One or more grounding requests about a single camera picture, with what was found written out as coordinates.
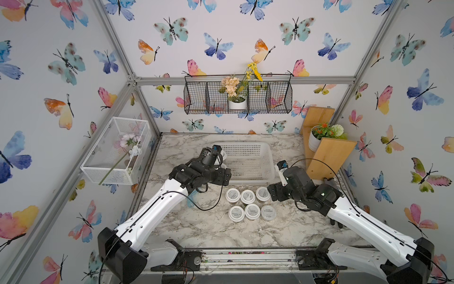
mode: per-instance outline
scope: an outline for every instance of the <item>butterfly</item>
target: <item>butterfly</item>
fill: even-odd
[[[219,44],[219,42],[222,40],[217,40],[217,42],[207,33],[204,33],[203,36],[205,37],[205,43],[207,45],[209,45],[210,47],[206,50],[204,50],[204,52],[208,55],[208,56],[213,56],[213,54],[216,54],[216,57],[219,59],[219,60],[223,60],[224,58],[226,58],[226,55],[224,54],[224,52],[227,52],[229,51],[232,47],[233,47],[233,42],[228,42],[228,43],[223,43],[223,44]]]
[[[432,171],[432,166],[428,173],[426,173],[423,163],[418,158],[411,158],[413,160],[415,172],[411,172],[412,180],[411,183],[419,184],[419,191],[421,192],[434,192],[434,188],[431,186],[438,185],[438,186],[449,186],[451,184],[451,180],[442,175],[434,175],[431,173],[438,172],[437,170]]]
[[[82,235],[82,242],[89,243],[93,239],[93,234],[91,233],[91,229],[93,226],[98,225],[101,223],[102,215],[101,213],[94,213],[96,211],[96,206],[94,205],[94,201],[90,202],[90,205],[87,209],[87,214],[82,217],[82,214],[79,213],[80,217],[78,219],[82,219],[82,223],[75,226],[68,234],[69,237],[73,237],[74,239],[79,239],[80,235]]]
[[[93,52],[99,59],[99,61],[104,63],[104,73],[110,74],[110,69],[112,69],[114,72],[118,71],[118,65],[114,63],[115,61],[117,61],[117,58],[115,57],[115,51],[112,51],[110,55],[107,55],[107,51],[102,53],[100,51],[93,50]]]
[[[393,3],[393,0],[383,0],[383,2],[384,3],[374,6],[374,10],[372,11],[372,14],[378,15],[381,12],[383,12],[383,14],[381,14],[383,16],[390,9],[391,4]]]
[[[168,115],[173,112],[173,110],[158,110],[157,108],[154,108],[152,106],[150,106],[150,108],[155,112],[153,114],[153,117],[164,118],[165,120],[170,120],[170,117]]]
[[[384,115],[388,114],[390,110],[390,98],[393,94],[393,87],[387,86],[383,93],[381,93],[380,97],[378,96],[378,92],[375,93],[377,97],[377,105],[375,106],[375,110],[377,108],[383,113]]]
[[[323,3],[323,8],[325,8],[325,10],[328,10],[329,8],[331,8],[331,6],[336,6],[337,3],[339,3],[339,11],[342,13],[344,11],[347,11],[351,5],[352,5],[352,2],[351,0],[325,0],[325,2]]]
[[[287,120],[283,120],[283,121],[279,121],[276,123],[276,120],[273,121],[272,123],[271,122],[265,122],[263,125],[265,126],[266,128],[266,131],[268,133],[271,133],[273,132],[273,130],[277,130],[277,131],[280,131],[282,132],[285,128],[284,124],[287,123]]]
[[[63,262],[66,260],[66,257],[63,255],[60,266],[56,264],[50,256],[46,256],[43,259],[44,270],[54,273],[49,275],[48,278],[44,279],[41,284],[58,284],[61,280],[63,280],[61,272],[63,270]]]
[[[199,4],[199,2],[203,2],[203,5],[205,6],[205,9],[207,9],[208,13],[211,13],[214,11],[214,9],[216,9],[216,1],[215,0],[188,0],[188,5],[190,8],[192,8],[193,10],[195,10],[197,8],[197,5]]]
[[[385,58],[384,56],[380,57],[380,50],[378,50],[377,52],[375,52],[375,55],[374,55],[374,57],[372,57],[372,59],[373,59],[373,60],[376,60],[376,61],[372,64],[371,67],[374,67],[374,65],[377,64],[378,61],[380,61],[380,60],[382,60],[382,59],[384,59],[384,58]]]
[[[19,22],[23,18],[27,21],[27,12],[31,6],[38,7],[37,5],[32,5],[31,0],[29,3],[25,3],[24,0],[3,0],[0,2],[0,6],[5,7],[1,13],[8,20]]]
[[[430,85],[429,87],[429,69],[425,69],[421,78],[418,79],[418,87],[408,87],[407,96],[409,99],[415,98],[411,107],[418,111],[423,108],[423,102],[426,105],[440,105],[444,102],[444,99],[436,96],[434,93],[429,92],[431,89],[435,89],[436,87],[432,87],[434,84]]]
[[[336,84],[324,84],[324,85],[317,85],[317,89],[314,90],[315,94],[322,93],[324,95],[327,95],[332,88],[336,87]]]
[[[22,238],[38,216],[38,207],[31,205],[22,211],[0,213],[0,238],[8,239],[0,245],[0,252],[15,239]]]
[[[140,57],[140,60],[142,60],[145,63],[145,65],[149,65],[153,61],[155,61],[156,54],[158,53],[159,50],[159,46],[156,48],[156,50],[153,50],[153,48],[151,48],[143,40],[139,40],[138,46],[140,51],[145,54]]]
[[[385,151],[388,154],[391,154],[393,152],[393,148],[396,151],[402,151],[404,149],[404,147],[401,144],[399,144],[395,141],[396,139],[399,139],[399,138],[396,138],[396,136],[394,136],[393,126],[390,125],[388,127],[388,130],[386,131],[386,136],[381,137],[381,142],[383,144],[386,144]]]
[[[303,59],[297,60],[295,62],[295,66],[293,67],[293,72],[287,71],[287,74],[295,77],[309,76],[309,72],[306,71],[306,66],[304,65]]]
[[[85,279],[85,277],[88,276],[87,280],[85,281],[84,284],[97,284],[98,283],[98,276],[99,271],[98,269],[101,268],[101,260],[99,259],[99,255],[96,255],[96,250],[93,250],[90,253],[90,258],[88,259],[88,273],[85,273],[85,276],[82,278],[82,281]]]
[[[64,57],[58,49],[57,51],[59,55],[56,55],[55,53],[53,53],[53,55],[61,58],[63,62],[53,61],[49,63],[47,69],[54,74],[60,74],[61,79],[66,83],[76,85],[77,80],[74,74],[77,74],[77,71],[85,71],[85,63],[82,61],[82,57],[75,55],[76,46],[72,42],[68,43],[63,53]]]
[[[446,152],[454,153],[454,137],[445,137],[444,144],[441,148]]]
[[[275,47],[276,46],[273,46],[271,47],[270,50],[268,50],[268,46],[266,46],[266,44],[261,39],[258,39],[254,47],[256,49],[257,54],[251,57],[252,61],[254,61],[255,63],[260,63],[264,61],[268,54],[270,54],[271,50],[273,50]]]
[[[98,94],[105,104],[105,106],[101,107],[101,110],[110,109],[118,98],[117,95],[109,93],[106,89],[102,87],[99,87]]]
[[[0,151],[0,184],[12,178],[11,168],[26,169],[30,167],[30,155],[18,155],[25,147],[25,136],[22,131],[16,131],[11,140]]]
[[[301,115],[302,118],[306,118],[307,111],[309,110],[310,106],[317,106],[317,105],[307,105],[307,101],[303,103],[303,105],[300,104],[297,100],[293,104],[293,110],[291,111],[292,117]]]
[[[425,40],[414,40],[410,42],[410,40],[414,37],[415,35],[413,34],[410,37],[410,34],[408,34],[408,41],[405,43],[405,37],[403,35],[398,35],[396,37],[396,47],[393,48],[393,52],[391,52],[391,62],[394,60],[398,59],[399,60],[402,58],[402,64],[406,66],[408,63],[410,63],[413,59],[415,59],[416,52],[415,50],[421,50],[425,46],[426,41]]]
[[[282,32],[281,40],[285,45],[289,45],[291,43],[291,40],[296,40],[297,37],[299,40],[305,41],[311,33],[311,30],[308,27],[313,25],[315,22],[314,18],[307,18],[301,21],[299,24],[297,24],[299,18],[297,18],[296,20],[292,18],[292,20],[295,25],[290,23],[281,23],[279,25],[279,29]]]
[[[244,111],[238,114],[238,118],[244,118],[248,121],[254,120],[254,115],[258,114],[258,111]]]
[[[232,134],[233,131],[226,131],[225,129],[220,129],[219,127],[215,126],[214,130],[219,134]]]
[[[104,9],[106,12],[115,15],[118,9],[118,15],[120,13],[127,19],[128,21],[134,20],[134,14],[131,11],[127,10],[130,9],[131,6],[136,3],[136,0],[107,0],[110,3],[104,5]]]
[[[88,25],[88,16],[79,8],[82,6],[82,0],[50,0],[52,6],[61,8],[60,18],[64,24],[74,30],[74,21],[79,20],[84,26]]]
[[[196,120],[196,121],[193,121],[191,120],[191,122],[189,121],[183,121],[182,122],[186,128],[189,130],[189,131],[194,131],[194,129],[199,129],[199,130],[202,130],[203,129],[203,120]]]
[[[5,63],[11,60],[8,58],[11,49],[10,42],[10,40],[0,41],[0,72],[11,79],[19,80],[20,76],[23,74],[20,71],[20,68],[15,65]]]
[[[262,9],[264,9],[266,6],[268,6],[273,0],[246,0],[247,3],[243,3],[240,5],[240,12],[242,14],[247,14],[249,11],[254,13],[254,16],[257,21],[263,20],[265,17],[265,13],[263,12]]]
[[[188,39],[188,30],[183,28],[188,23],[186,18],[179,18],[176,19],[172,24],[170,24],[170,17],[169,21],[164,19],[166,23],[155,23],[154,28],[161,33],[161,38],[164,40],[167,45],[172,45],[173,38],[177,40],[177,38],[181,41],[186,41]]]
[[[170,78],[169,73],[165,73],[163,75],[163,78]],[[157,86],[156,89],[160,90],[161,93],[164,93],[164,90],[170,91],[170,85],[160,85],[160,86]]]
[[[348,116],[350,124],[353,124],[356,127],[356,129],[358,129],[358,126],[356,124],[360,122],[361,119],[363,119],[363,115],[359,115],[358,117],[356,117],[356,110],[352,110],[351,115]]]
[[[421,236],[425,236],[427,238],[426,234],[423,233],[421,228],[432,229],[432,230],[438,229],[438,224],[432,220],[422,220],[420,222],[421,206],[413,203],[410,206],[410,209],[405,208],[404,212],[405,212],[405,216],[407,216],[407,218],[409,220],[408,222],[413,224],[413,226],[415,226],[421,232]]]
[[[383,176],[383,172],[380,172],[380,175],[378,176],[378,181],[375,178],[372,179],[372,185],[376,187],[375,199],[377,199],[378,202],[380,202],[381,197],[383,196],[384,199],[389,201],[389,203],[393,203],[390,195],[386,192],[387,186],[383,187],[384,180],[385,178]]]
[[[339,40],[336,39],[336,41],[334,41],[331,35],[329,33],[326,33],[325,39],[323,40],[323,44],[325,45],[325,47],[318,51],[318,55],[323,57],[326,54],[328,54],[328,60],[336,59],[337,57],[336,52],[346,50],[351,44],[350,42],[338,44],[339,41],[340,39]]]
[[[445,37],[454,32],[454,17],[449,18],[441,29],[441,37]]]
[[[362,96],[362,92],[364,92],[368,86],[368,83],[363,84],[363,82],[361,82],[360,86],[356,90],[355,100],[359,99]]]
[[[363,162],[366,161],[366,157],[369,159],[375,158],[374,152],[372,152],[372,150],[368,148],[368,146],[372,143],[369,141],[369,143],[366,144],[366,141],[367,141],[366,132],[364,132],[355,146],[355,149],[360,151],[360,160]]]
[[[348,180],[350,181],[350,184],[354,187],[356,187],[356,182],[353,179],[354,175],[351,171],[351,163],[348,164],[347,169],[344,169],[345,175],[347,176]]]

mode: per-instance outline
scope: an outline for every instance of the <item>teal butterfly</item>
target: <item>teal butterfly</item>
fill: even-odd
[[[286,123],[287,123],[287,120],[279,121],[277,123],[275,120],[275,121],[273,121],[273,123],[265,122],[263,125],[266,127],[266,131],[268,133],[271,133],[271,132],[273,132],[273,130],[282,132],[285,128],[284,124],[286,124]]]
[[[170,17],[169,21],[164,19],[168,26],[163,23],[156,23],[154,24],[154,28],[161,33],[161,38],[167,43],[167,45],[172,45],[173,38],[177,40],[186,41],[188,39],[188,30],[183,28],[188,23],[186,18],[179,18],[176,19],[172,24],[170,24]]]
[[[413,59],[416,57],[416,51],[415,50],[421,50],[425,46],[426,41],[425,40],[410,40],[414,37],[415,35],[413,34],[410,37],[410,34],[408,34],[408,41],[405,43],[405,37],[403,35],[398,35],[396,37],[396,46],[393,49],[393,52],[391,52],[391,62],[394,60],[398,59],[399,60],[402,58],[402,64],[404,66],[408,65]]]
[[[314,23],[315,19],[307,18],[301,21],[299,24],[297,24],[298,19],[299,18],[295,20],[292,18],[293,23],[295,23],[295,26],[293,26],[293,24],[290,23],[281,23],[279,25],[281,32],[283,32],[281,40],[284,42],[285,45],[289,45],[291,40],[293,38],[295,38],[296,40],[297,37],[299,40],[305,41],[309,34],[311,33],[311,30],[308,28],[308,26],[311,26]]]

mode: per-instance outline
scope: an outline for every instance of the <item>marble countertop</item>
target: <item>marble countertop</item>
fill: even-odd
[[[224,141],[266,142],[270,145],[274,163],[284,159],[293,163],[304,158],[304,143],[300,135],[164,135],[141,206],[156,194],[175,166],[197,157],[203,147]],[[300,162],[299,166],[305,167],[305,163]],[[266,204],[274,206],[277,217],[272,221],[261,217],[251,221],[245,217],[242,222],[234,223],[228,217],[233,205],[225,198],[225,192],[231,187],[224,187],[219,204],[210,211],[189,208],[187,200],[182,201],[157,226],[147,243],[174,239],[185,248],[301,247],[317,246],[323,238],[332,238],[346,245],[368,245],[353,231],[331,226],[329,218],[318,212],[299,211],[293,200],[269,200],[265,203],[256,200],[259,207]],[[235,187],[240,192],[245,189],[255,192],[259,186]],[[217,202],[220,190],[220,186],[209,184],[208,192],[197,193],[194,202],[201,208],[209,208]],[[245,208],[241,201],[236,205]]]

